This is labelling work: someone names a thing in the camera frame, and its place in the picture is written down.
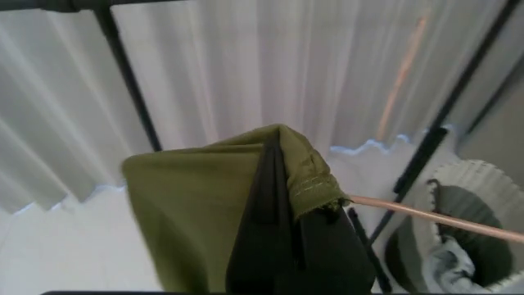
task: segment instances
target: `white floor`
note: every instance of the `white floor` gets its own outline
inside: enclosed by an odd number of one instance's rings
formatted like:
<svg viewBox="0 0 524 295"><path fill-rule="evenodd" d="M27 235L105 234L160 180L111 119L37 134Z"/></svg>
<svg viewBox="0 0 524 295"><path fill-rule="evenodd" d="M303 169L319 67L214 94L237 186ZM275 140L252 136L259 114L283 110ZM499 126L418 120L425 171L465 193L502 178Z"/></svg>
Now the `white floor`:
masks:
<svg viewBox="0 0 524 295"><path fill-rule="evenodd" d="M422 173L422 179L445 162L455 161L448 137ZM327 162L348 193L392 200L393 185L414 152L398 139L390 151L368 144L355 151L334 149ZM421 193L418 181L410 203ZM371 234L384 210L356 207ZM395 216L375 243L382 257L385 241L398 226ZM394 284L394 291L403 290ZM50 290L160 290L153 265L134 223L123 189L109 188L85 203L67 198L52 211L31 206L20 214L0 212L0 295L35 295Z"/></svg>

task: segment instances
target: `black metal frame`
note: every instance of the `black metal frame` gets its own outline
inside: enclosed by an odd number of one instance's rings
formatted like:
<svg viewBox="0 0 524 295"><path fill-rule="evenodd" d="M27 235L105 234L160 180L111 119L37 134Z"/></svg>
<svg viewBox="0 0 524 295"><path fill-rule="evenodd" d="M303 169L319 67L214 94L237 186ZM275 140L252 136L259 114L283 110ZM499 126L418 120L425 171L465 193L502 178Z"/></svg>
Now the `black metal frame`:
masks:
<svg viewBox="0 0 524 295"><path fill-rule="evenodd" d="M147 137L151 143L151 146L155 151L161 151L160 140L156 134L154 125L151 117L144 102L140 88L138 87L137 80L129 63L129 59L125 53L124 46L120 40L118 27L111 14L111 6L123 5L123 4L134 4L134 3L151 3L151 2L174 2L174 1L187 1L187 0L2 0L0 2L0 11L13 11L13 10L26 10L26 9L43 9L46 11L59 11L59 12L79 12L81 10L92 10L97 18L99 25L102 28L103 34L106 36L107 42L111 47L113 56L115 57L118 67L124 81L129 90L133 104L140 117L142 125L146 130ZM417 151L411 158L409 164L406 166L404 173L399 177L393 191L398 193L395 198L396 202L402 202L407 195L408 191L413 186L416 178L430 160L431 156L438 148L442 140L445 138L447 131L441 127L445 118L453 109L455 103L459 100L463 90L468 85L473 74L485 58L486 54L490 50L492 44L497 39L500 31L507 23L509 17L514 12L517 5L521 0L507 0L504 4L504 8L497 16L495 22L490 27L488 34L485 36L481 45L475 52L474 56L464 69L457 84L453 87L453 90L446 99L444 105L438 112L436 118L432 121L431 127L424 137L423 141L418 146ZM494 94L488 104L483 108L481 113L474 120L473 125L470 127L471 131L478 121L480 121L489 109L497 102L497 97L500 96L498 90ZM377 239L380 233L384 230L387 223L393 216L393 211L388 211L381 219L378 227L373 232L369 239L369 246Z"/></svg>

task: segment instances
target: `copper rod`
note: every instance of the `copper rod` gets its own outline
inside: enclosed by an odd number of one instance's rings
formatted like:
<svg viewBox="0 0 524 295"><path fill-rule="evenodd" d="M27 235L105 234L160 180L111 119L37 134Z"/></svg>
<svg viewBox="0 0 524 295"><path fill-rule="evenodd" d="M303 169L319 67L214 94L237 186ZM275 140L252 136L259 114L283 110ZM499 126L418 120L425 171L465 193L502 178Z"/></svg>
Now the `copper rod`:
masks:
<svg viewBox="0 0 524 295"><path fill-rule="evenodd" d="M475 223L475 222L461 220L461 219L449 217L449 216L443 216L437 213L420 211L420 210L413 209L409 206L405 206L405 205L402 205L396 202L383 201L383 200L379 200L373 197L361 197L361 196L349 195L349 198L355 204L371 206L371 207L379 207L379 208L384 208L387 210L402 212L410 216L416 216L416 217L420 217L426 220L435 221L443 225L449 225L449 226L453 226L458 229L469 230L473 233L484 234L487 236L501 238L504 240L514 241L518 243L524 243L524 234L515 233L515 232L504 230L504 229L497 229L497 228L487 226L487 225L479 225L478 223Z"/></svg>

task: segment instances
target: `curtain fold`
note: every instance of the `curtain fold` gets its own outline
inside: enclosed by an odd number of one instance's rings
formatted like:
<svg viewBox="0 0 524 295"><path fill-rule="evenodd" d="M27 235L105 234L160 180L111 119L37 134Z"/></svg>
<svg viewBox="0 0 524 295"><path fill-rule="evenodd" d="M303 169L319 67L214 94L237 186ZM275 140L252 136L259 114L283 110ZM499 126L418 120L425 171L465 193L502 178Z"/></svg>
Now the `curtain fold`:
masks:
<svg viewBox="0 0 524 295"><path fill-rule="evenodd" d="M165 148L283 123L325 155L422 134L503 4L221 0L112 11Z"/></svg>
<svg viewBox="0 0 524 295"><path fill-rule="evenodd" d="M94 15L0 12L0 207L121 185L151 147Z"/></svg>

